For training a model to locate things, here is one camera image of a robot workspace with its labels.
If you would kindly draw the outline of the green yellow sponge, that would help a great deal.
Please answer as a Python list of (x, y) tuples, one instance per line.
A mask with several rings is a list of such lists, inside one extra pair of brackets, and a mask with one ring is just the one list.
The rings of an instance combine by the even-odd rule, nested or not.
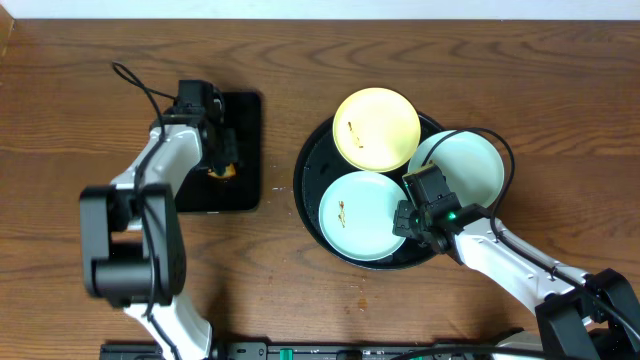
[(236, 167), (233, 163), (228, 165), (214, 166), (207, 171), (207, 175), (215, 179), (230, 179), (236, 175)]

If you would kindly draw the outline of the pale green plate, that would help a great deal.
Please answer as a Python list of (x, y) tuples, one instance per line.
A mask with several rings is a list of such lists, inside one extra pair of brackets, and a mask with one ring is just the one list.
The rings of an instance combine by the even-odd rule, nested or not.
[(500, 154), (488, 140), (475, 133), (461, 132), (446, 139), (428, 162), (439, 167), (462, 207), (470, 204), (489, 207), (504, 184), (505, 167)]

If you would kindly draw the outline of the light blue plate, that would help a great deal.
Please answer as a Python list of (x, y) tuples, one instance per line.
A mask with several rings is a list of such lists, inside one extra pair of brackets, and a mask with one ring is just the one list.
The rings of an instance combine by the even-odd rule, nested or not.
[(395, 210), (405, 199), (401, 187), (387, 176), (348, 173), (331, 183), (321, 198), (321, 232), (334, 250), (351, 260), (383, 259), (405, 242), (393, 233)]

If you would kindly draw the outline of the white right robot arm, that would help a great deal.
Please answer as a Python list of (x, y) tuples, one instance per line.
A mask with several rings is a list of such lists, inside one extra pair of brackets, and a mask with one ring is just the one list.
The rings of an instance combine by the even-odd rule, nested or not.
[(396, 234), (487, 276), (536, 317), (542, 350), (579, 359), (636, 359), (639, 300), (613, 269), (597, 274), (563, 264), (523, 241), (487, 209), (448, 195), (420, 208), (401, 200)]

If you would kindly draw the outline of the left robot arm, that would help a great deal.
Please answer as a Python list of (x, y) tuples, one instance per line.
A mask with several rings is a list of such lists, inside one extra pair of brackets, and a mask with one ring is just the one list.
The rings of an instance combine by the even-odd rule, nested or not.
[(184, 293), (186, 255), (175, 197), (195, 173), (223, 176), (238, 160), (224, 116), (162, 115), (126, 171), (80, 195), (84, 285), (136, 319), (164, 359), (217, 359), (212, 325)]

